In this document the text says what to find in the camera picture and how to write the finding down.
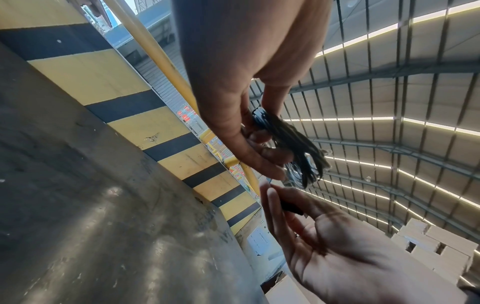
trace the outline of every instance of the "yellow pipe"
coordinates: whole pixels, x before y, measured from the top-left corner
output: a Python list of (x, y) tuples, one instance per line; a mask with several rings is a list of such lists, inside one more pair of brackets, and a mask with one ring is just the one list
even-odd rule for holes
[[(197, 112), (197, 114), (200, 113), (197, 106), (197, 101), (192, 92), (192, 88), (190, 87), (188, 82), (181, 76), (175, 65), (171, 62), (170, 58), (159, 46), (155, 38), (152, 37), (146, 27), (138, 20), (138, 18), (135, 16), (135, 14), (125, 2), (125, 0), (104, 1), (106, 5), (110, 8), (110, 10), (115, 14), (115, 16), (125, 26), (125, 28), (130, 32), (131, 36), (143, 48), (145, 53), (153, 60), (153, 62), (155, 62), (155, 64), (166, 76), (166, 78), (176, 88), (180, 95), (186, 100), (190, 107), (195, 112)], [(206, 144), (207, 142), (212, 140), (214, 136), (215, 134), (212, 131), (210, 131), (210, 133), (206, 133), (205, 131), (201, 134), (200, 140)], [(237, 158), (234, 156), (229, 157), (229, 159), (230, 163), (233, 163), (233, 165), (239, 163)], [(253, 190), (257, 193), (257, 195), (260, 195), (259, 181), (255, 177), (252, 169), (245, 164), (240, 165), (245, 173), (247, 181), (252, 186)]]

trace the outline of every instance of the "metal wall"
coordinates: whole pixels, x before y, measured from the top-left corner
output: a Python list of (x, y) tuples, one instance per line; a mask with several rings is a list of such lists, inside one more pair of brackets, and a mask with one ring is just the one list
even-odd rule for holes
[(264, 303), (218, 208), (0, 44), (2, 303)]

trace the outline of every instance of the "roof beam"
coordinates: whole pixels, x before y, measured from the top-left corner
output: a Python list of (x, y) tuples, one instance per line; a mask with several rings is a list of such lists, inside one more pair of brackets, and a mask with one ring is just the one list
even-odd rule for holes
[(372, 187), (375, 187), (375, 188), (380, 188), (383, 191), (386, 191), (390, 194), (402, 197), (402, 198), (406, 199), (407, 201), (413, 203), (414, 205), (418, 206), (422, 210), (424, 210), (426, 212), (429, 212), (432, 215), (438, 217), (439, 219), (447, 222), (448, 224), (452, 225), (453, 227), (457, 228), (458, 230), (465, 232), (466, 234), (470, 235), (471, 237), (473, 237), (477, 240), (480, 240), (480, 235), (478, 235), (477, 233), (471, 231), (470, 229), (466, 228), (465, 226), (458, 223), (457, 221), (449, 219), (447, 214), (437, 210), (436, 208), (429, 207), (427, 203), (425, 203), (425, 202), (423, 202), (423, 201), (421, 201), (421, 200), (419, 200), (415, 197), (410, 196), (409, 194), (407, 194), (406, 192), (404, 192), (400, 189), (392, 188), (390, 186), (383, 185), (383, 184), (378, 184), (378, 183), (374, 183), (374, 182), (367, 182), (367, 181), (359, 179), (359, 178), (350, 177), (350, 176), (347, 176), (347, 175), (337, 174), (337, 173), (333, 173), (333, 172), (325, 172), (324, 175), (329, 175), (329, 176), (337, 177), (337, 178), (340, 178), (340, 179), (346, 179), (346, 180), (357, 182), (357, 183), (360, 183), (360, 184), (369, 185), (369, 186), (372, 186)]
[(441, 158), (438, 158), (436, 156), (428, 155), (423, 152), (420, 153), (419, 151), (416, 151), (412, 148), (408, 148), (402, 145), (335, 140), (335, 139), (326, 139), (326, 138), (310, 138), (310, 140), (318, 143), (325, 143), (325, 144), (332, 144), (332, 145), (344, 145), (344, 146), (380, 149), (392, 154), (410, 156), (410, 157), (418, 158), (420, 160), (429, 162), (430, 164), (436, 165), (440, 168), (444, 168), (452, 172), (464, 175), (466, 177), (469, 177), (475, 180), (480, 180), (480, 173), (475, 173), (475, 170), (473, 168), (467, 168), (452, 162), (444, 161)]
[[(458, 63), (449, 63), (449, 64), (411, 64), (408, 66), (402, 67), (387, 67), (383, 69), (378, 69), (372, 71), (371, 73), (362, 73), (353, 75), (350, 77), (341, 77), (336, 79), (331, 79), (330, 81), (322, 81), (316, 84), (307, 85), (307, 86), (297, 86), (291, 88), (289, 94), (299, 93), (304, 91), (310, 91), (315, 89), (323, 89), (333, 86), (339, 86), (354, 82), (360, 82), (370, 79), (380, 79), (380, 78), (397, 78), (418, 74), (456, 74), (456, 73), (479, 73), (480, 64), (478, 62), (458, 62)], [(262, 97), (260, 96), (250, 96), (250, 100), (259, 100)]]
[(315, 188), (315, 187), (308, 187), (307, 189), (310, 190), (310, 191), (315, 191), (315, 192), (317, 192), (317, 193), (321, 193), (321, 194), (324, 194), (324, 195), (328, 195), (329, 197), (333, 197), (333, 198), (335, 198), (335, 199), (337, 199), (337, 200), (341, 200), (341, 201), (344, 201), (344, 202), (346, 202), (346, 203), (348, 203), (348, 204), (352, 204), (352, 205), (354, 205), (354, 206), (356, 206), (356, 207), (358, 207), (358, 208), (362, 208), (362, 209), (364, 209), (364, 210), (368, 210), (368, 211), (374, 212), (375, 214), (380, 214), (380, 215), (383, 216), (386, 220), (389, 220), (389, 221), (391, 221), (391, 222), (393, 222), (393, 223), (397, 223), (397, 224), (399, 224), (400, 226), (403, 226), (403, 224), (404, 224), (401, 219), (399, 219), (399, 218), (397, 218), (397, 217), (395, 217), (395, 216), (393, 216), (393, 215), (390, 215), (390, 214), (388, 214), (388, 213), (386, 213), (386, 212), (379, 211), (379, 210), (377, 210), (377, 209), (375, 209), (375, 208), (368, 207), (368, 206), (365, 206), (365, 205), (362, 205), (362, 204), (359, 204), (359, 203), (355, 203), (354, 201), (351, 201), (351, 200), (346, 199), (346, 198), (344, 198), (344, 197), (340, 197), (340, 196), (333, 195), (333, 194), (331, 194), (331, 193), (329, 193), (329, 192), (323, 191), (323, 190), (318, 189), (318, 188)]

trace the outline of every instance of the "wire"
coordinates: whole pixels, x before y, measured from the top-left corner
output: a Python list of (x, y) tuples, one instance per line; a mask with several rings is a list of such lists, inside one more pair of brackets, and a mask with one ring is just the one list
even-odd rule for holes
[(253, 121), (262, 130), (267, 130), (278, 148), (293, 152), (293, 162), (285, 165), (289, 181), (296, 187), (306, 189), (320, 180), (324, 171), (330, 169), (323, 150), (317, 148), (295, 127), (258, 107), (253, 112)]

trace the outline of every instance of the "hand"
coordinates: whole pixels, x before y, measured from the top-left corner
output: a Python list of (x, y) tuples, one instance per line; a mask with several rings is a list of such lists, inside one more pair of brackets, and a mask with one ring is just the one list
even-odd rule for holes
[[(292, 274), (325, 303), (466, 301), (456, 286), (332, 205), (266, 182), (260, 185), (260, 196), (268, 229)], [(297, 205), (314, 224), (283, 212), (280, 199)]]
[(181, 53), (200, 116), (243, 163), (283, 180), (288, 151), (260, 145), (248, 110), (252, 77), (279, 115), (292, 84), (322, 49), (332, 0), (174, 0)]

